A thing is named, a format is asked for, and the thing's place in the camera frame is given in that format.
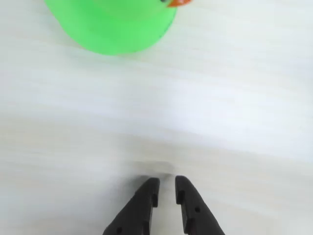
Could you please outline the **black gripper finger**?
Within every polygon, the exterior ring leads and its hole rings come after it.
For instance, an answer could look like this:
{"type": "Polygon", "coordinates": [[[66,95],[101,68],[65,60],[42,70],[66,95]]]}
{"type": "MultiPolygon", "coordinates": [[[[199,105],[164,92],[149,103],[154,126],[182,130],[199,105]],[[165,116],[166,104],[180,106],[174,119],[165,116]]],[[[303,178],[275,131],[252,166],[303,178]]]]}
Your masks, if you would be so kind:
{"type": "Polygon", "coordinates": [[[103,235],[149,235],[153,208],[158,206],[160,179],[147,179],[135,192],[103,235]]]}
{"type": "Polygon", "coordinates": [[[224,235],[215,216],[187,177],[175,177],[175,190],[186,235],[224,235]]]}

